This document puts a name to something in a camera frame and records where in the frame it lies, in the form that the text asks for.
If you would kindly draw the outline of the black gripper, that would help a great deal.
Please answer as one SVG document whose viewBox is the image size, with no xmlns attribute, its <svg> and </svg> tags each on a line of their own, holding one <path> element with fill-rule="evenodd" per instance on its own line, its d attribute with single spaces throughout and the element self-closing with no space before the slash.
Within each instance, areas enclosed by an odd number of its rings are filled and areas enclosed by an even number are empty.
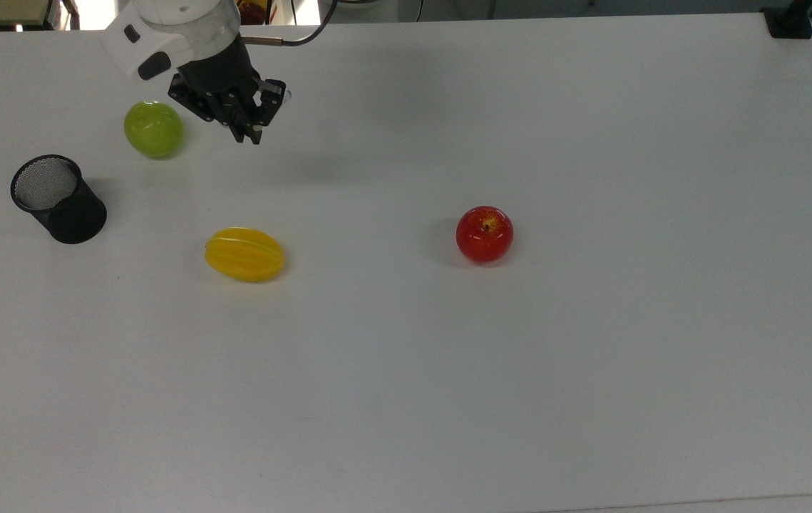
<svg viewBox="0 0 812 513">
<path fill-rule="evenodd" d="M 216 55 L 178 67 L 168 95 L 200 119 L 230 128 L 237 143 L 249 140 L 259 144 L 262 116 L 278 114 L 287 97 L 287 84 L 260 78 L 250 63 L 248 49 L 237 36 Z"/>
</svg>

